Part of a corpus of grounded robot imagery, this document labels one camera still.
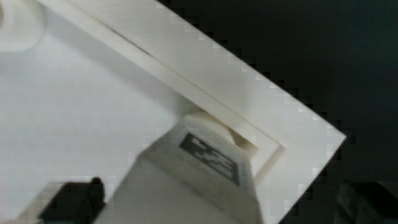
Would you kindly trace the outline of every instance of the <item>white box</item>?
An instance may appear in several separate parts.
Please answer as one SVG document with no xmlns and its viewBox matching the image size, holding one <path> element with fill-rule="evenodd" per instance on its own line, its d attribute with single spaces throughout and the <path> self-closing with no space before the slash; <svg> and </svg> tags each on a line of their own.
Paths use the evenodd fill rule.
<svg viewBox="0 0 398 224">
<path fill-rule="evenodd" d="M 255 183 L 264 224 L 275 224 L 344 135 L 154 0 L 39 1 L 259 150 L 268 139 L 280 145 Z"/>
</svg>

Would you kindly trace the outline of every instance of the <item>product label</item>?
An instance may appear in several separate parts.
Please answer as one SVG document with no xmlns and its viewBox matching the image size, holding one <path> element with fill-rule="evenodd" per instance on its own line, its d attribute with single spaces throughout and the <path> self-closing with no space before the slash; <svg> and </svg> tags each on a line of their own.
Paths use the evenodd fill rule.
<svg viewBox="0 0 398 224">
<path fill-rule="evenodd" d="M 206 142 L 188 133 L 181 144 L 181 149 L 207 165 L 216 173 L 239 186 L 239 167 L 238 163 L 227 158 L 220 151 L 206 144 Z"/>
</svg>

